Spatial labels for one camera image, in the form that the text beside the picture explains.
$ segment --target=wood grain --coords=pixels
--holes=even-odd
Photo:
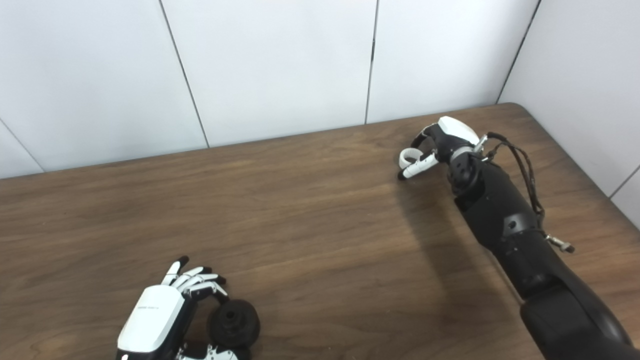
[[[448,115],[529,152],[547,231],[638,343],[638,231],[521,107]],[[541,359],[444,167],[396,181],[437,118],[0,181],[0,358],[113,359],[143,288],[188,254],[256,306],[256,359]]]

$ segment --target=cable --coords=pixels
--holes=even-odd
[[[518,168],[520,169],[520,173],[522,174],[522,178],[524,179],[525,187],[527,188],[527,194],[529,195],[529,201],[531,202],[531,208],[536,213],[538,217],[538,226],[540,229],[542,228],[542,221],[545,219],[545,208],[540,204],[540,200],[538,199],[538,192],[536,191],[536,178],[533,172],[533,165],[531,164],[531,159],[529,159],[529,155],[522,150],[521,148],[513,145],[505,136],[502,136],[498,133],[487,133],[488,138],[494,138],[500,140],[500,143],[496,145],[492,150],[487,152],[486,157],[489,160],[492,160],[498,152],[500,146],[505,145],[511,151],[513,157],[516,159],[518,163]],[[524,157],[525,162],[527,163],[527,168],[525,168],[522,163],[522,158],[520,154]]]

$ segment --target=panel seam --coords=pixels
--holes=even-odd
[[[369,118],[369,99],[371,98],[371,75],[373,74],[373,58],[376,53],[376,32],[378,30],[378,8],[380,8],[380,0],[376,0],[376,17],[373,20],[373,41],[371,42],[371,62],[369,63],[369,83],[367,84],[367,104],[364,111],[364,124],[367,124]]]
[[[9,131],[9,133],[11,134],[11,136],[13,136],[13,138],[15,139],[15,141],[18,142],[18,144],[20,144],[20,146],[27,152],[27,154],[29,154],[29,157],[31,157],[31,159],[33,160],[33,162],[36,163],[36,165],[38,165],[38,167],[40,168],[40,170],[42,170],[42,172],[46,172],[44,170],[44,167],[42,167],[42,165],[38,162],[38,160],[36,160],[36,158],[33,156],[33,154],[31,153],[31,151],[29,151],[29,149],[27,149],[26,146],[24,146],[24,144],[22,143],[22,141],[20,141],[20,139],[18,139],[18,136],[15,136],[15,133],[13,133],[13,131],[11,130],[11,128],[4,122],[3,119],[0,119],[0,123],[2,123],[2,125],[4,125],[4,127],[6,128],[7,131]]]
[[[198,111],[196,100],[193,97],[193,91],[191,91],[191,85],[189,84],[189,79],[187,78],[187,72],[184,70],[184,65],[182,64],[182,58],[180,57],[180,52],[178,52],[178,45],[176,45],[175,43],[175,38],[173,37],[173,31],[171,30],[171,25],[169,25],[169,18],[166,16],[166,11],[164,10],[164,4],[162,3],[162,0],[158,0],[158,3],[160,4],[160,9],[162,9],[164,22],[166,23],[166,28],[169,31],[169,36],[171,37],[173,50],[175,50],[175,55],[178,57],[178,62],[180,63],[180,69],[182,70],[182,76],[184,76],[184,82],[187,84],[187,89],[189,90],[189,96],[191,97],[191,103],[193,104],[193,109],[196,111],[196,116],[198,117],[198,123],[200,123],[200,129],[202,130],[204,141],[207,143],[207,148],[210,148],[211,146],[209,145],[207,132],[204,130],[204,125],[202,124],[202,119],[200,118],[200,112]]]
[[[504,78],[504,82],[502,83],[502,88],[498,93],[498,98],[496,98],[495,100],[496,104],[500,101],[500,96],[502,96],[502,92],[504,91],[504,88],[507,86],[507,81],[509,81],[509,77],[511,76],[511,71],[513,70],[514,65],[516,65],[518,56],[520,56],[520,50],[522,50],[522,45],[524,45],[524,40],[527,38],[527,35],[529,34],[529,30],[531,29],[531,24],[533,24],[533,19],[536,17],[536,14],[538,13],[538,8],[540,7],[541,2],[542,0],[538,0],[538,4],[536,4],[536,8],[533,10],[533,14],[531,14],[531,20],[529,20],[529,25],[527,25],[527,30],[524,32],[524,36],[522,37],[522,40],[520,41],[520,45],[518,46],[518,51],[516,51],[516,54],[513,57],[513,61],[511,62],[511,66],[509,67],[509,71],[507,72],[507,77]]]
[[[638,167],[631,173],[631,175],[629,175],[621,184],[620,186],[618,186],[613,193],[611,194],[611,196],[609,196],[609,199],[613,199],[613,196],[616,195],[618,193],[618,191],[620,191],[620,189],[622,189],[623,186],[626,185],[627,182],[629,182],[629,180],[631,180],[631,178],[636,174],[636,172],[638,172],[638,170],[640,170],[640,165],[638,165]]]

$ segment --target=white wall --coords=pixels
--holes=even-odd
[[[39,172],[40,166],[0,121],[0,178]]]
[[[609,196],[640,166],[639,14],[636,0],[542,0],[500,97],[527,108]],[[637,182],[614,196],[622,209],[640,203]]]
[[[364,123],[376,0],[163,0],[210,145]]]
[[[538,0],[380,0],[368,122],[495,104]]]
[[[611,200],[640,229],[640,172],[637,169]]]
[[[0,177],[490,104],[535,1],[1,1]]]
[[[206,147],[157,1],[3,0],[0,51],[0,119],[46,171]]]

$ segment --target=black robotic arm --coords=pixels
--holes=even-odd
[[[429,154],[418,146],[430,138]],[[488,138],[499,145],[483,155]],[[514,153],[525,176],[529,204],[509,176],[492,159],[500,146]],[[524,155],[529,170],[519,154]],[[423,129],[400,155],[399,179],[407,179],[437,163],[449,166],[455,204],[478,242],[495,256],[524,301],[520,316],[545,359],[640,359],[611,310],[560,259],[553,248],[573,247],[542,228],[544,210],[526,153],[499,134],[482,139],[459,120],[442,117]]]

